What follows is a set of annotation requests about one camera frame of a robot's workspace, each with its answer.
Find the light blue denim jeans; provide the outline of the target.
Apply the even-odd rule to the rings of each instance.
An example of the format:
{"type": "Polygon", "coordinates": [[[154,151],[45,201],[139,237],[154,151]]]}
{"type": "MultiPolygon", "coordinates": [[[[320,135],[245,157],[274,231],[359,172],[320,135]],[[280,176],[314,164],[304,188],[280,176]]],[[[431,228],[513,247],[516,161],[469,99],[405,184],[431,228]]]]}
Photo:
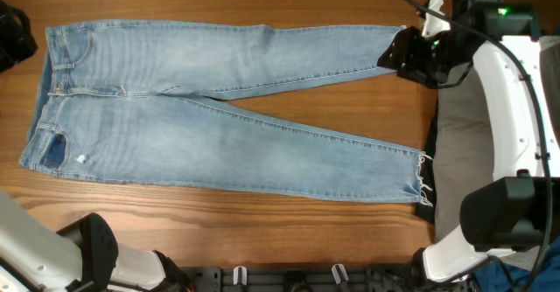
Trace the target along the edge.
{"type": "Polygon", "coordinates": [[[111,184],[427,203],[424,152],[233,106],[385,74],[397,28],[157,20],[49,27],[22,167],[111,184]]]}

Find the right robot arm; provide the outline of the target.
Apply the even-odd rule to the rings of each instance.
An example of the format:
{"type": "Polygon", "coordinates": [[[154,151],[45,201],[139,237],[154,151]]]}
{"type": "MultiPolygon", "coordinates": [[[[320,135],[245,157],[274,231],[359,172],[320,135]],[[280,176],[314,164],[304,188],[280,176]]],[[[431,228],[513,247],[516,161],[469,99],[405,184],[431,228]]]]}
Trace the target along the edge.
{"type": "Polygon", "coordinates": [[[431,89],[453,67],[478,74],[493,136],[493,181],[467,195],[459,224],[418,250],[405,277],[418,289],[447,288],[491,261],[537,249],[531,275],[559,234],[559,146],[542,84],[540,25],[529,4],[502,0],[416,4],[421,28],[399,31],[379,65],[431,89]]]}

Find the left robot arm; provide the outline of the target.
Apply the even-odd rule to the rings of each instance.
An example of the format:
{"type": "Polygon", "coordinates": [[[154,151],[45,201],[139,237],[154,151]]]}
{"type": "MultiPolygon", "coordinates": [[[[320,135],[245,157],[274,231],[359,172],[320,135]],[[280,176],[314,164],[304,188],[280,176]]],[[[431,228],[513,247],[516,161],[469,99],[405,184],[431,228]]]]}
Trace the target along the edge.
{"type": "MultiPolygon", "coordinates": [[[[21,166],[58,176],[71,159],[63,108],[76,96],[71,74],[94,49],[81,23],[46,32],[47,52],[21,166]]],[[[117,242],[108,223],[89,213],[57,232],[6,193],[1,195],[3,291],[193,291],[193,280],[169,257],[117,242]]]]}

